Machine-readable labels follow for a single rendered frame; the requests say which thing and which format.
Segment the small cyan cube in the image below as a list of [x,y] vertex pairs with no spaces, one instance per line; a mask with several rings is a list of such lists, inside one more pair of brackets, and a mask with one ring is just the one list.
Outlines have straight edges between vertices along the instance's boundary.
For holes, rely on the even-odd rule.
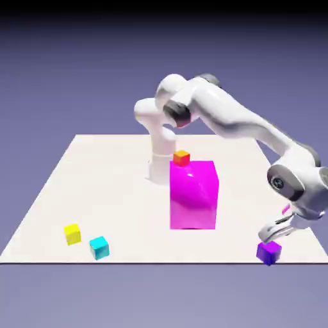
[[103,236],[90,240],[89,246],[95,260],[99,260],[110,255],[109,244]]

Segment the large magenta box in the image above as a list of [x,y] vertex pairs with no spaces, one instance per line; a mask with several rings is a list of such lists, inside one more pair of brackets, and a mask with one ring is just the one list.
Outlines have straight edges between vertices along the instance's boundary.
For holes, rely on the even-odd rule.
[[170,228],[216,228],[219,178],[213,161],[170,163]]

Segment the small orange cube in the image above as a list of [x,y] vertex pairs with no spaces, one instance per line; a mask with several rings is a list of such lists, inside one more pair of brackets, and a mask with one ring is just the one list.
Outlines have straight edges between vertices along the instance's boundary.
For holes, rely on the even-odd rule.
[[176,151],[173,154],[173,162],[180,167],[188,165],[190,163],[190,153],[184,150]]

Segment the small purple cube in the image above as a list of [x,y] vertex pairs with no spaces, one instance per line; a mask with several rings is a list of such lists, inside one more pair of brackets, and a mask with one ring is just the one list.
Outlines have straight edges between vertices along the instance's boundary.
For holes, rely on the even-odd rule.
[[282,247],[275,241],[268,243],[259,243],[256,251],[256,257],[265,265],[275,264],[281,256]]

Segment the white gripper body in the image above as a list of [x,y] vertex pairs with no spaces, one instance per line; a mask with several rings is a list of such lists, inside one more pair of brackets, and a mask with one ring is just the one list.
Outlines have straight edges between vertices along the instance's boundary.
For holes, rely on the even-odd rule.
[[294,232],[294,228],[291,226],[292,218],[293,214],[266,224],[258,233],[259,239],[263,243],[269,243],[282,236],[290,235],[292,232]]

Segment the small yellow cube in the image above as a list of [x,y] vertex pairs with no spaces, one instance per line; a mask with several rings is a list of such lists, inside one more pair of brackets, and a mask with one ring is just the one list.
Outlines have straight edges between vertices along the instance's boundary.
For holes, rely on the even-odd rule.
[[66,225],[64,227],[64,233],[67,245],[73,245],[81,242],[81,231],[77,224]]

